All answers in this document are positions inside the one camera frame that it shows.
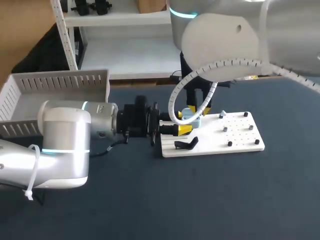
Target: white zip tie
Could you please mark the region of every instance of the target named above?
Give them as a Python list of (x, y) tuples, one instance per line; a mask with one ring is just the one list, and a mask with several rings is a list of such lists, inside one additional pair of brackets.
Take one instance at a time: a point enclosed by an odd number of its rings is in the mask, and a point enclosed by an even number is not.
[(35, 184), (35, 180), (36, 180), (36, 176), (37, 176), (37, 172), (38, 172), (38, 166), (39, 166), (39, 158), (40, 158), (40, 148), (38, 145), (34, 145), (31, 144), (28, 149), (35, 149), (35, 161), (34, 161), (34, 166), (32, 169), (32, 174), (31, 174), (31, 178), (30, 178), (30, 182), (28, 185), (28, 188), (26, 189), (26, 191), (24, 191), (24, 195), (28, 198), (28, 200), (33, 201), (33, 197), (32, 197), (32, 188), (34, 187)]

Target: small blue object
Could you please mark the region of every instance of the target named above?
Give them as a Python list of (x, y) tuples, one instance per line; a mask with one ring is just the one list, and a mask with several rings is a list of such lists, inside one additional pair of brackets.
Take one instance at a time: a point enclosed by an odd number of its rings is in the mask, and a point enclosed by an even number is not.
[[(191, 118), (194, 115), (194, 113), (191, 111), (190, 108), (185, 108), (182, 110), (182, 120), (187, 120)], [(198, 129), (201, 126), (201, 120), (200, 117), (198, 117), (196, 120), (191, 122), (192, 129)]]

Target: white plastic basket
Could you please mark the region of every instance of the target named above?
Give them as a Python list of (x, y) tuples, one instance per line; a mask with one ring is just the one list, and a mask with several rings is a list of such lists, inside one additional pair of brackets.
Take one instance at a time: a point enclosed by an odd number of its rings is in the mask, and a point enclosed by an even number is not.
[(109, 92), (106, 69), (11, 74), (0, 92), (0, 135), (41, 135), (37, 114), (47, 100), (107, 102)]

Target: white board with holes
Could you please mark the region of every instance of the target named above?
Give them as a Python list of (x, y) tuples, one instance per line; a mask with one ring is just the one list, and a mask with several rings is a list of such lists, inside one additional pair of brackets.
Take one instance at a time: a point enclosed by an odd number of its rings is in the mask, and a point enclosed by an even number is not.
[[(165, 158), (199, 156), (211, 154), (231, 154), (242, 152), (258, 152), (265, 149), (257, 125), (248, 112), (227, 113), (222, 119), (220, 114), (209, 114), (201, 117), (201, 127), (194, 129), (189, 135), (161, 135), (162, 155)], [(173, 125), (173, 122), (162, 121), (160, 125)], [(199, 142), (192, 150), (176, 149), (175, 141), (190, 143), (194, 137)]]

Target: white shelf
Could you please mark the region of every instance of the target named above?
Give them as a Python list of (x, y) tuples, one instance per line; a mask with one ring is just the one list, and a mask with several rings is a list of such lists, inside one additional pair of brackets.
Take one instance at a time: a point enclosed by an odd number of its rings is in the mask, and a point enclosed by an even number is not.
[(168, 78), (180, 70), (171, 37), (89, 40), (82, 70), (107, 68), (110, 79)]
[(110, 3), (112, 3), (112, 8), (109, 13), (101, 16), (92, 9), (87, 16), (80, 16), (77, 11), (69, 11), (64, 18), (65, 24), (67, 27), (171, 24), (168, 10), (140, 14), (135, 0), (111, 0)]

